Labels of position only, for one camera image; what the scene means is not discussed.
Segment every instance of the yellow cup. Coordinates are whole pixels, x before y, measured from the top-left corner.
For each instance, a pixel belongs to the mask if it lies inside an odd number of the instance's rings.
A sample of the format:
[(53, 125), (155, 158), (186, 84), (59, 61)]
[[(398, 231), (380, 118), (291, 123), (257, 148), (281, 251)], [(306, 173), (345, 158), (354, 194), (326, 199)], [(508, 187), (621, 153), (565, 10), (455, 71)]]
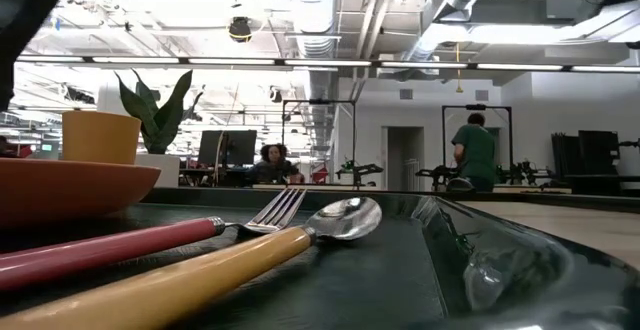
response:
[(64, 160), (133, 165), (140, 120), (102, 112), (62, 114)]

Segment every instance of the spoon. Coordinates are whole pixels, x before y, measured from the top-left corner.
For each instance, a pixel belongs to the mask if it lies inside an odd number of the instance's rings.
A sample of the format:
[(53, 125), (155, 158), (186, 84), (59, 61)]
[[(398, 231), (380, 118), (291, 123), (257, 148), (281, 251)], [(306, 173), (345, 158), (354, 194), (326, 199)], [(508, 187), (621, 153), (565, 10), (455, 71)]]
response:
[(0, 319), (0, 329), (160, 329), (302, 253), (318, 238), (354, 240), (380, 224), (366, 197), (334, 202), (305, 225), (152, 270)]

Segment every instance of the woman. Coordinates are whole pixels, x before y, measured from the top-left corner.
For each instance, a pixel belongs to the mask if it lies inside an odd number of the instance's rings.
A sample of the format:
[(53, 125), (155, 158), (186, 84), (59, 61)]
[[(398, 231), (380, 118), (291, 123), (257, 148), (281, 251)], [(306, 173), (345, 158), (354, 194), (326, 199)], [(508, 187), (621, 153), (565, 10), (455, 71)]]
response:
[(265, 145), (260, 150), (262, 160), (255, 164), (250, 173), (258, 183), (286, 184), (286, 178), (291, 183), (302, 182), (300, 171), (286, 160), (287, 148), (282, 144)]

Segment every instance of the doorway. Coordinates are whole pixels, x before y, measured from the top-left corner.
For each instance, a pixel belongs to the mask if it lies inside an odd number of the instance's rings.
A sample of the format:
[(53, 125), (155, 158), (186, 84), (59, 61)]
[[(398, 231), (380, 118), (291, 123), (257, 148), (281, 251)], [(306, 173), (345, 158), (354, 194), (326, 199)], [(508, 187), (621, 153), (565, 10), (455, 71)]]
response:
[(424, 128), (386, 127), (383, 132), (386, 132), (387, 190), (424, 191), (422, 178), (415, 176), (424, 165)]

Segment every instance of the ceiling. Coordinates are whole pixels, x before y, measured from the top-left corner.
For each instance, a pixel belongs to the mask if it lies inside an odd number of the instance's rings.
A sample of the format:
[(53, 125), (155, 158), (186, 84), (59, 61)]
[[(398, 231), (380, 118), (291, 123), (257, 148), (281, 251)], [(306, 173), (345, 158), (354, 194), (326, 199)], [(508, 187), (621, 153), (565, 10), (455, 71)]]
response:
[[(372, 0), (337, 0), (337, 57), (356, 57), (356, 48)], [(144, 56), (144, 57), (299, 57), (294, 29), (294, 4), (291, 0), (60, 0), (40, 32), (25, 49), (29, 55), (76, 56)], [(419, 39), (425, 0), (393, 0), (385, 13), (381, 32), (372, 48), (372, 58), (380, 54), (400, 54)], [(374, 11), (374, 17), (380, 9)], [(251, 41), (238, 43), (229, 36), (229, 23), (234, 17), (247, 17), (253, 32)], [(620, 50), (620, 44), (596, 44)], [(505, 45), (463, 42), (458, 47), (440, 45), (435, 55), (441, 61), (483, 61), (527, 63), (548, 59), (550, 48), (543, 45)], [(622, 60), (614, 56), (611, 63)], [(183, 69), (137, 69), (150, 88), (160, 90), (167, 98)], [(130, 71), (117, 70), (133, 87)], [(59, 122), (61, 108), (92, 105), (65, 98), (68, 89), (96, 98), (101, 86), (113, 75), (112, 69), (18, 63), (16, 65), (13, 114), (25, 121), (42, 124)], [(513, 73), (465, 72), (463, 78), (490, 79), (494, 84), (508, 80)], [(442, 71), (445, 82), (458, 77), (457, 71)], [(284, 99), (305, 99), (309, 93), (308, 71), (196, 70), (192, 89), (185, 104), (199, 92), (199, 121), (183, 124), (182, 133), (170, 149), (173, 153), (197, 151), (202, 129), (221, 126), (255, 127), (260, 133), (258, 145), (278, 142), (282, 105), (270, 99), (270, 91), (279, 91)], [(288, 111), (293, 110), (290, 104)], [(36, 109), (35, 112), (16, 112)], [(237, 112), (245, 110), (247, 114)], [(311, 151), (314, 131), (309, 129), (310, 111), (298, 108), (300, 115), (287, 124), (290, 148), (295, 154), (318, 155)], [(331, 126), (332, 119), (325, 119)]]

